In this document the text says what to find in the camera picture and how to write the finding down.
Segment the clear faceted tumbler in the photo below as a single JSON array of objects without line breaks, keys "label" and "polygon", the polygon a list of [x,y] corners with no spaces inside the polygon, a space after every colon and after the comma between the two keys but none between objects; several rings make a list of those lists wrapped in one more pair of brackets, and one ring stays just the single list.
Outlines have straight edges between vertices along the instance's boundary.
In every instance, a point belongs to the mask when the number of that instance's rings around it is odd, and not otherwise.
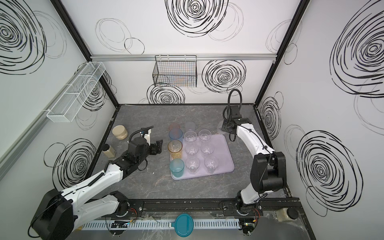
[{"label": "clear faceted tumbler", "polygon": [[199,158],[196,156],[188,157],[186,160],[186,167],[190,173],[195,174],[200,167]]},{"label": "clear faceted tumbler", "polygon": [[201,152],[205,157],[210,156],[211,154],[214,153],[214,151],[215,151],[215,147],[210,143],[203,143],[201,145]]},{"label": "clear faceted tumbler", "polygon": [[186,146],[185,146],[185,152],[188,155],[196,155],[199,152],[199,150],[200,150],[200,147],[195,142],[187,143]]},{"label": "clear faceted tumbler", "polygon": [[219,167],[219,159],[215,156],[206,157],[204,163],[209,174],[213,174]]},{"label": "clear faceted tumbler", "polygon": [[197,140],[197,138],[198,138],[198,135],[194,131],[187,131],[184,134],[184,140],[186,141],[186,143],[194,143]]},{"label": "clear faceted tumbler", "polygon": [[198,136],[201,143],[207,144],[212,138],[212,133],[209,130],[204,129],[199,131]]}]

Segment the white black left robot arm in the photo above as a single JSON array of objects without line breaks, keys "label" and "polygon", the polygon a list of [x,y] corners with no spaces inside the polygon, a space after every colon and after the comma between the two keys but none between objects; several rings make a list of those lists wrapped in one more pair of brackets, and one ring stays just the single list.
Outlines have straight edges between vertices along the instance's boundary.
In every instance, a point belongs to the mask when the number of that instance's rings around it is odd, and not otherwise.
[{"label": "white black left robot arm", "polygon": [[47,192],[29,230],[43,240],[64,240],[78,227],[106,215],[124,217],[133,211],[129,200],[119,191],[98,199],[92,198],[107,187],[120,182],[138,170],[149,155],[162,152],[163,141],[149,144],[144,137],[129,141],[128,150],[119,158],[108,161],[99,173],[67,189]]}]

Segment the tall yellow plastic glass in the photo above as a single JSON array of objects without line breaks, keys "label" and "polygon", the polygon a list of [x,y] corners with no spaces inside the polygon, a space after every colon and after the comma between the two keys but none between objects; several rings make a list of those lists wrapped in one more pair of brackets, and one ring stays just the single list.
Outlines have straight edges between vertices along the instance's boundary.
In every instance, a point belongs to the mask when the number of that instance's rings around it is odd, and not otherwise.
[{"label": "tall yellow plastic glass", "polygon": [[181,159],[182,158],[183,144],[179,140],[172,140],[168,143],[168,151],[170,153],[171,159]]}]

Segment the teal dimpled plastic glass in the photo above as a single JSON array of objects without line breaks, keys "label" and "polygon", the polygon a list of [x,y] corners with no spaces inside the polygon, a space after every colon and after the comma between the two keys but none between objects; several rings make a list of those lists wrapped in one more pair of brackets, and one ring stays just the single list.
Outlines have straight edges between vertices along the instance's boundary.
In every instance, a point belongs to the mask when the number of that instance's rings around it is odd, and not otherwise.
[{"label": "teal dimpled plastic glass", "polygon": [[173,159],[170,162],[171,174],[175,178],[181,178],[184,174],[185,164],[182,159]]}]

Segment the tall blue textured glass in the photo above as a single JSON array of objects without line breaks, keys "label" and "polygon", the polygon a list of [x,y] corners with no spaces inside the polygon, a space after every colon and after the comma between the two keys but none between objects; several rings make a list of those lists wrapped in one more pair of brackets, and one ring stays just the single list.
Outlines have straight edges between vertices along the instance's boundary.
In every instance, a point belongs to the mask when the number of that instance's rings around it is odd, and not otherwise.
[{"label": "tall blue textured glass", "polygon": [[178,140],[178,141],[182,142],[183,141],[183,131],[180,128],[174,128],[174,129],[170,130],[169,137],[172,141]]}]

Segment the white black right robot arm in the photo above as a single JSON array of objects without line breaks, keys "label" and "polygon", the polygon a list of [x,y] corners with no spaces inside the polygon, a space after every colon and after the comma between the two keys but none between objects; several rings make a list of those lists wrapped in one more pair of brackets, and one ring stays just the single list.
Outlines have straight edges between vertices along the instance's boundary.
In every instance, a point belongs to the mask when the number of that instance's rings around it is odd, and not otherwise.
[{"label": "white black right robot arm", "polygon": [[262,140],[248,118],[240,114],[240,107],[227,106],[223,111],[222,131],[240,138],[253,158],[250,183],[237,195],[237,209],[242,215],[269,193],[287,186],[286,157]]}]

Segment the frosted dimpled glass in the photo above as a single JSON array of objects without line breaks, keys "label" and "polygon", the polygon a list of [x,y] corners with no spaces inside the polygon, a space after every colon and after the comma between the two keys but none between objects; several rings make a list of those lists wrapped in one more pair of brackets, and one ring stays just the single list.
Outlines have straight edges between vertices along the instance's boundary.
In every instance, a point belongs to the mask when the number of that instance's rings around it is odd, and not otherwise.
[{"label": "frosted dimpled glass", "polygon": [[186,132],[189,132],[189,131],[195,132],[196,131],[196,124],[192,121],[186,122],[185,123],[185,130],[186,130]]}]

